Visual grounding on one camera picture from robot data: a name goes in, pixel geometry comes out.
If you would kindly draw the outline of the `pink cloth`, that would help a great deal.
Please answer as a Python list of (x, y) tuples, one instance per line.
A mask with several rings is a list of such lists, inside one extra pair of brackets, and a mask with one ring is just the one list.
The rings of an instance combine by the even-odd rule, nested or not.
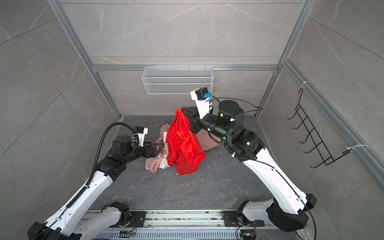
[[(155, 141), (155, 143), (162, 143), (165, 144), (162, 151), (168, 151), (168, 146), (165, 143), (166, 136), (168, 133), (168, 129), (170, 128), (169, 124), (165, 124), (160, 128), (160, 136)], [(219, 145), (219, 143), (215, 142), (209, 137), (208, 132), (204, 130), (200, 130), (197, 133), (197, 138), (199, 140), (200, 146), (202, 147), (203, 151), (211, 150)], [(161, 161), (161, 153), (156, 158), (149, 158), (146, 160), (145, 168), (146, 170), (149, 170), (152, 173), (156, 173), (159, 169), (159, 164)]]

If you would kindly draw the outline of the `red cloth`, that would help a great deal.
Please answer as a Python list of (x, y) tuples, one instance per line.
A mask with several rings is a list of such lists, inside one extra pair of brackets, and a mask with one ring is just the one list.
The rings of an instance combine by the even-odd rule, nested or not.
[(178, 109), (168, 129), (166, 144), (169, 154), (167, 163), (174, 166), (179, 175), (193, 174), (206, 157), (199, 140), (190, 131), (190, 122), (182, 109)]

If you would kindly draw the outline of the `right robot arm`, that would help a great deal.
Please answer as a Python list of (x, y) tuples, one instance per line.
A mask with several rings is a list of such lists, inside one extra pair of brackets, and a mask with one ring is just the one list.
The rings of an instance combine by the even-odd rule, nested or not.
[(236, 101), (224, 100), (212, 114), (208, 100), (197, 101), (195, 107), (181, 109), (197, 133), (205, 130), (221, 139), (225, 149), (255, 173), (272, 193), (264, 202), (244, 201), (237, 209), (237, 219), (246, 226), (254, 221), (272, 224), (284, 232), (303, 229), (312, 216), (310, 210), (317, 199), (301, 191), (283, 172), (260, 137), (244, 128), (245, 111)]

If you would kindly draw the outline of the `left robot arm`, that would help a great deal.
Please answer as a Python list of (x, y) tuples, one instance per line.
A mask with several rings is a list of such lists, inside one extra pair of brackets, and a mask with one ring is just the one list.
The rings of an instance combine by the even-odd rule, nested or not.
[(141, 158), (155, 158), (166, 149), (163, 143), (145, 142), (138, 134), (136, 142), (130, 136), (119, 136), (104, 159), (83, 186), (55, 214), (44, 223), (34, 223), (28, 230), (30, 240), (90, 240), (111, 226), (134, 225), (129, 206), (114, 202), (101, 212), (81, 223), (83, 215), (118, 177), (126, 170), (127, 163)]

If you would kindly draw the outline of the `white patterned cloth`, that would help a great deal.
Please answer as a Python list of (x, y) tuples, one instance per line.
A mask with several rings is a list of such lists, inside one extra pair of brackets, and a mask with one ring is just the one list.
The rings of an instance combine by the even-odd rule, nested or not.
[(167, 157), (168, 157), (168, 151), (162, 151), (161, 153), (161, 161), (160, 161), (160, 164), (159, 164), (159, 168), (161, 169), (166, 169), (166, 168), (169, 168), (169, 164), (168, 164), (168, 161), (167, 161)]

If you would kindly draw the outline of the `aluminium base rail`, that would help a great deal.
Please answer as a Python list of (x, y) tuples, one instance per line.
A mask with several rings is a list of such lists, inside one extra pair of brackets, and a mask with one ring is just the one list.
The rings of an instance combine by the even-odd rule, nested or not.
[(106, 228), (95, 240), (312, 240), (309, 227), (284, 232), (268, 221), (242, 225), (234, 209), (131, 210), (134, 223)]

